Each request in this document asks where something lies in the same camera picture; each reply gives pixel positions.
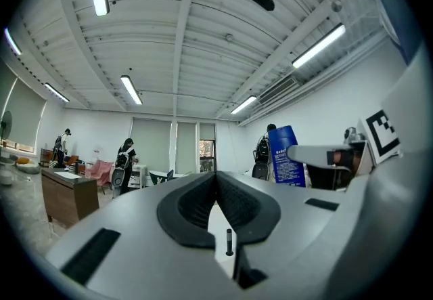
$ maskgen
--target white wall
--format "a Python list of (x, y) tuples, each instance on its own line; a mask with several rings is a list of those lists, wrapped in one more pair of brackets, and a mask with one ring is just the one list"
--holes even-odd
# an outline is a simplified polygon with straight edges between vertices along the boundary
[(246, 126), (248, 147), (269, 123), (291, 125), (299, 144), (341, 144), (344, 131), (380, 106), (406, 69), (401, 54), (385, 43), (347, 73), (288, 108)]
[(237, 123), (217, 121), (216, 129), (216, 166), (221, 171), (244, 173), (254, 164), (253, 149), (249, 149), (245, 127)]
[[(93, 149), (98, 148), (101, 160), (114, 161), (119, 146), (130, 135), (133, 117), (172, 121), (169, 116), (65, 109), (62, 129), (69, 128), (72, 133), (66, 144), (69, 154), (78, 155), (80, 159), (89, 161), (93, 159)], [(252, 159), (252, 151), (245, 148), (245, 127), (239, 128), (237, 123), (225, 121), (188, 118), (178, 118), (177, 121), (215, 123), (218, 170), (241, 173), (248, 170), (245, 155), (248, 153)]]
[(123, 141), (129, 137), (132, 116), (119, 112), (65, 109), (62, 128), (69, 128), (66, 140), (69, 155), (84, 161), (94, 159), (93, 150), (99, 150), (99, 159), (114, 162)]

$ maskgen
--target person in black shirt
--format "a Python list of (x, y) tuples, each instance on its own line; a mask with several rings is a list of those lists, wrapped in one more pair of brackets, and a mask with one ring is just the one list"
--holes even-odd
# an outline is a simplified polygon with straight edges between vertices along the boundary
[[(121, 152), (126, 152), (129, 148), (132, 148), (133, 144), (134, 142), (131, 138), (126, 139), (124, 141), (124, 144), (119, 148), (118, 154)], [(129, 151), (128, 155), (129, 155), (129, 164), (124, 168), (124, 177), (123, 177), (123, 182), (120, 188), (119, 195), (129, 192), (128, 183), (129, 183), (129, 179), (131, 178), (131, 173), (133, 172), (133, 163), (138, 163), (138, 158), (135, 157), (136, 153), (134, 149)]]

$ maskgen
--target black backpack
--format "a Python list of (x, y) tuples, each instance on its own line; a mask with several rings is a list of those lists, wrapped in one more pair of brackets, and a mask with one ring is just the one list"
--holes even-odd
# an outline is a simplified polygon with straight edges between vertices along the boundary
[(62, 146), (62, 136), (66, 133), (61, 134), (61, 136), (57, 136), (57, 139), (55, 139), (54, 148), (60, 148)]
[(267, 138), (264, 137), (259, 141), (253, 154), (256, 163), (267, 164), (269, 162), (269, 142)]
[(116, 168), (117, 169), (126, 169), (129, 166), (129, 163), (131, 162), (131, 157), (129, 156), (129, 152), (132, 151), (133, 148), (130, 147), (125, 152), (119, 152), (117, 154), (116, 159)]

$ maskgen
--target ceiling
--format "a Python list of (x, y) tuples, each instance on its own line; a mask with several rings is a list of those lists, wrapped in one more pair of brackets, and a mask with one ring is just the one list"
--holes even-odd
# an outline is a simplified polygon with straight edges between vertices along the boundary
[[(242, 121), (261, 109), (256, 102), (230, 114), (250, 95), (288, 76), (301, 87), (382, 31), (375, 0), (340, 0), (338, 13), (331, 1), (274, 0), (266, 12), (251, 0), (109, 0), (98, 17), (92, 0), (23, 0), (9, 25), (22, 55), (9, 63), (21, 62), (32, 85), (52, 84), (68, 108)], [(346, 34), (294, 70), (292, 61), (340, 22)]]

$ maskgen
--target pillow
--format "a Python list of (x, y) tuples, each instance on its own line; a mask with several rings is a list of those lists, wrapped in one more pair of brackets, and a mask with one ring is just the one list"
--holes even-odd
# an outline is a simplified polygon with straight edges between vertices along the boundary
[(18, 160), (16, 161), (17, 164), (27, 164), (30, 161), (30, 159), (28, 158), (18, 158)]
[(39, 164), (35, 164), (33, 162), (28, 164), (17, 164), (16, 168), (22, 171), (23, 173), (29, 173), (31, 175), (35, 175), (41, 172), (41, 168)]

